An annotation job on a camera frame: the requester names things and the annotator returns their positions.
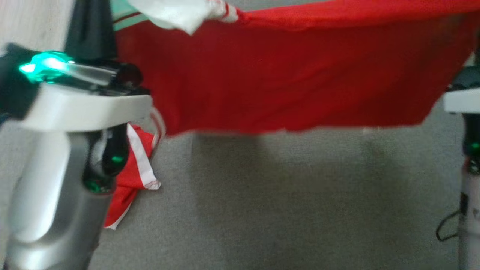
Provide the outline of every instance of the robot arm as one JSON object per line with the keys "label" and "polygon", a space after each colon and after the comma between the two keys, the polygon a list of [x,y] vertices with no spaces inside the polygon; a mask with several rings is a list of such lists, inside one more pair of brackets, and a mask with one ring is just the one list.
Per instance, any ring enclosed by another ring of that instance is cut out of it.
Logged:
{"label": "robot arm", "polygon": [[458,211],[458,259],[459,269],[476,270],[480,269],[480,66],[458,74],[444,94],[444,108],[461,113],[465,122],[463,153],[467,162],[462,169]]}
{"label": "robot arm", "polygon": [[108,0],[77,1],[65,51],[9,45],[0,58],[0,114],[40,132],[12,197],[4,270],[88,268],[127,162],[126,123],[152,106],[140,71],[109,60]]}

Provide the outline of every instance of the wrinkled fabric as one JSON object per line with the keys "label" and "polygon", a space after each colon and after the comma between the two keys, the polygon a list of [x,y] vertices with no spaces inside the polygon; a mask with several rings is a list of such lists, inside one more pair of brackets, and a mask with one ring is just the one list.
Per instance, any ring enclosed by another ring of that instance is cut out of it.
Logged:
{"label": "wrinkled fabric", "polygon": [[192,36],[141,18],[117,28],[120,59],[142,70],[169,135],[419,124],[480,27],[479,0],[333,0],[237,13]]}
{"label": "wrinkled fabric", "polygon": [[152,155],[153,135],[139,126],[127,127],[130,153],[127,164],[117,176],[117,188],[113,193],[104,227],[115,230],[128,212],[138,190],[157,190],[160,182],[153,174],[149,158]]}

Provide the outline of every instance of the green led light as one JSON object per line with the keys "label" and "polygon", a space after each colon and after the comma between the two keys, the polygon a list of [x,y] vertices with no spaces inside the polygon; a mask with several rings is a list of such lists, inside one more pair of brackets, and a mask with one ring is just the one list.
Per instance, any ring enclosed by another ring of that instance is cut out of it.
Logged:
{"label": "green led light", "polygon": [[92,193],[96,194],[106,194],[112,193],[114,190],[115,181],[113,178],[87,178],[84,181],[84,185]]}
{"label": "green led light", "polygon": [[46,51],[35,55],[32,60],[20,66],[20,71],[34,82],[51,82],[63,76],[69,69],[72,58],[58,51]]}
{"label": "green led light", "polygon": [[120,156],[113,156],[112,157],[112,162],[114,163],[122,163],[125,159],[123,157],[120,157]]}

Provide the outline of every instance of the red and white striped cloth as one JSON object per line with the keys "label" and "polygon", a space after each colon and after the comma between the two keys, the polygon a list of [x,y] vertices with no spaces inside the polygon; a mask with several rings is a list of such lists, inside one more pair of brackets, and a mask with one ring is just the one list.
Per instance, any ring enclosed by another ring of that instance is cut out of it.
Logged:
{"label": "red and white striped cloth", "polygon": [[127,135],[130,155],[125,169],[117,176],[117,188],[104,224],[105,228],[113,230],[128,212],[140,189],[157,190],[160,187],[149,161],[155,147],[154,135],[132,125],[128,125]]}

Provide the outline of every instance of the white cloth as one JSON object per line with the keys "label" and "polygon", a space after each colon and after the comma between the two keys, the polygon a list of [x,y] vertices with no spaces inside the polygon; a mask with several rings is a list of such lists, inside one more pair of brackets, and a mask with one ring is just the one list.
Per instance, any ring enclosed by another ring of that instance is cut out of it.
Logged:
{"label": "white cloth", "polygon": [[192,35],[204,20],[238,20],[235,7],[221,0],[128,0],[152,23],[164,29],[180,29]]}

